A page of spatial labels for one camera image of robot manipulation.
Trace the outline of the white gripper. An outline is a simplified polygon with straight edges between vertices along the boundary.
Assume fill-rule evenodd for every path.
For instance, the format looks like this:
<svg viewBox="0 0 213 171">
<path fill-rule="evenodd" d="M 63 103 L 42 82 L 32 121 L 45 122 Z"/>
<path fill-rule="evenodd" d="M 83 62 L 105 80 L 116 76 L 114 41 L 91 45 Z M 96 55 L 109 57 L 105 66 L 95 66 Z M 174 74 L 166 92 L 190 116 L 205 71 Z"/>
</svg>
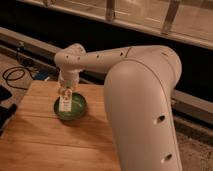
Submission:
<svg viewBox="0 0 213 171">
<path fill-rule="evenodd" d="M 65 88 L 72 88 L 72 93 L 78 93 L 79 71 L 78 70 L 61 70 L 58 81 L 62 87 L 59 87 L 58 94 L 63 95 Z"/>
</svg>

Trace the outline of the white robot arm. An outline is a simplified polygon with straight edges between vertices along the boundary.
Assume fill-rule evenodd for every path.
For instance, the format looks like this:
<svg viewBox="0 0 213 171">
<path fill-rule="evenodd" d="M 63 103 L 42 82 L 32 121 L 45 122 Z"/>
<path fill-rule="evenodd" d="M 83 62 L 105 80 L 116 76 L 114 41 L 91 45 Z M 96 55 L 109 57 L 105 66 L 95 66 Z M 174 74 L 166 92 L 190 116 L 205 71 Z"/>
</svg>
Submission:
<svg viewBox="0 0 213 171">
<path fill-rule="evenodd" d="M 59 80 L 81 70 L 104 73 L 104 104 L 121 171 L 182 171 L 171 94 L 182 65 L 163 45 L 87 52 L 73 44 L 55 54 Z"/>
</svg>

